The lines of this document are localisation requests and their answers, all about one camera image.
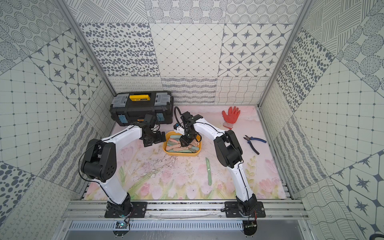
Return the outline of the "yellow plastic storage tray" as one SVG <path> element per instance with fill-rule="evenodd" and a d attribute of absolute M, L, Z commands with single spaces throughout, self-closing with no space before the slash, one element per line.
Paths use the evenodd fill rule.
<path fill-rule="evenodd" d="M 163 151 L 169 156 L 177 157 L 196 157 L 202 150 L 202 137 L 196 139 L 188 145 L 182 143 L 181 134 L 176 132 L 166 133 L 166 141 L 163 143 Z"/>

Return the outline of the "green folding fruit knife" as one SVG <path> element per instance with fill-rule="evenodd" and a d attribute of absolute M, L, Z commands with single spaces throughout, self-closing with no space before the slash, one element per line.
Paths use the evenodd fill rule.
<path fill-rule="evenodd" d="M 206 158 L 206 167 L 207 167 L 207 176 L 208 176 L 208 185 L 212 185 L 212 172 L 211 172 L 211 165 L 210 160 Z"/>

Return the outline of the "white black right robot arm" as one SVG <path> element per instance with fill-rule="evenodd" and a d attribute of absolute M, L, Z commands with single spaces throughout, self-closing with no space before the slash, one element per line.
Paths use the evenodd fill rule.
<path fill-rule="evenodd" d="M 181 134 L 182 147 L 190 145 L 198 136 L 205 136 L 213 141 L 217 159 L 232 176 L 240 212 L 244 216 L 249 216 L 258 200 L 246 178 L 243 168 L 243 150 L 236 134 L 232 130 L 224 131 L 211 125 L 201 115 L 182 113 L 179 107 L 174 107 L 174 116 L 177 121 L 174 130 Z"/>

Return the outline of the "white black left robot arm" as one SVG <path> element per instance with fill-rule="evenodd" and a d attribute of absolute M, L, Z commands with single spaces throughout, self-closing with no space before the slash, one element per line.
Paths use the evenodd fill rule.
<path fill-rule="evenodd" d="M 130 143 L 141 140 L 144 147 L 166 141 L 165 133 L 155 131 L 157 116 L 145 115 L 143 121 L 133 122 L 122 131 L 103 138 L 92 139 L 79 162 L 79 172 L 87 176 L 87 182 L 99 184 L 112 206 L 126 206 L 129 194 L 118 180 L 117 153 Z"/>

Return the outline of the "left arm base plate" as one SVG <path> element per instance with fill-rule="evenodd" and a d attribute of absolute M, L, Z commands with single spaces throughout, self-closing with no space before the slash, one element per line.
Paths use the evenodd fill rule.
<path fill-rule="evenodd" d="M 147 206 L 148 202 L 126 202 L 122 205 L 107 202 L 105 218 L 144 218 Z"/>

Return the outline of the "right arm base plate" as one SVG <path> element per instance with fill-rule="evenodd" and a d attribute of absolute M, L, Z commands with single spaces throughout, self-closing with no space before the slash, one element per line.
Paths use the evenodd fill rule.
<path fill-rule="evenodd" d="M 242 204 L 230 201 L 224 202 L 224 207 L 221 209 L 221 212 L 226 214 L 227 218 L 265 218 L 266 212 L 262 202 L 256 202 L 254 205 L 249 207 L 244 207 Z"/>

